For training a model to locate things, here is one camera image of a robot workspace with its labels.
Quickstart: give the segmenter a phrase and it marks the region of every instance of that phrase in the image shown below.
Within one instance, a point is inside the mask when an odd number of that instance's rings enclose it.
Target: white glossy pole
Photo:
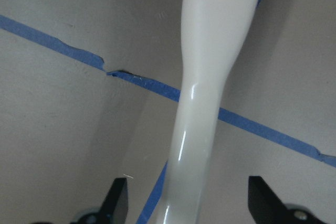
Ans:
[[[197,222],[223,87],[256,4],[183,0],[182,90],[157,224]]]

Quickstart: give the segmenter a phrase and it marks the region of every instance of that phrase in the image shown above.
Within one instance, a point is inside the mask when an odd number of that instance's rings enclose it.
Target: screw head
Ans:
[[[307,220],[308,219],[308,215],[304,211],[301,211],[301,210],[296,210],[294,212],[294,216],[299,220]]]
[[[86,219],[86,224],[95,224],[96,222],[97,222],[97,218],[94,215],[90,215]]]

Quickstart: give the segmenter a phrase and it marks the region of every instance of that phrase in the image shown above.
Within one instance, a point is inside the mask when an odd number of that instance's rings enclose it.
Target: textured white wall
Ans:
[[[0,14],[105,70],[180,87],[182,0],[0,0]],[[222,107],[336,155],[336,2],[262,0]],[[0,30],[0,222],[67,223],[128,174],[135,223],[167,159],[177,104]],[[247,178],[335,222],[336,169],[218,122],[200,223],[253,223]]]

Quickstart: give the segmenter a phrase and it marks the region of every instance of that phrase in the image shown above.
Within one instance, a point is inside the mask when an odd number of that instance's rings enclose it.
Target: torn tape edge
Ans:
[[[30,40],[70,58],[79,60],[87,65],[104,71],[104,60],[91,52],[65,44],[58,38],[45,34],[13,19],[0,15],[0,28],[12,34]]]

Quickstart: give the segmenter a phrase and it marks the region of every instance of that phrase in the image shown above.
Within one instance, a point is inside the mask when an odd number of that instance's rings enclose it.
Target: black clamp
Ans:
[[[70,224],[124,224],[128,212],[126,178],[116,178],[98,212],[91,212]],[[35,222],[32,224],[52,224]]]
[[[260,176],[249,177],[248,209],[256,224],[326,224],[303,207],[288,209]]]

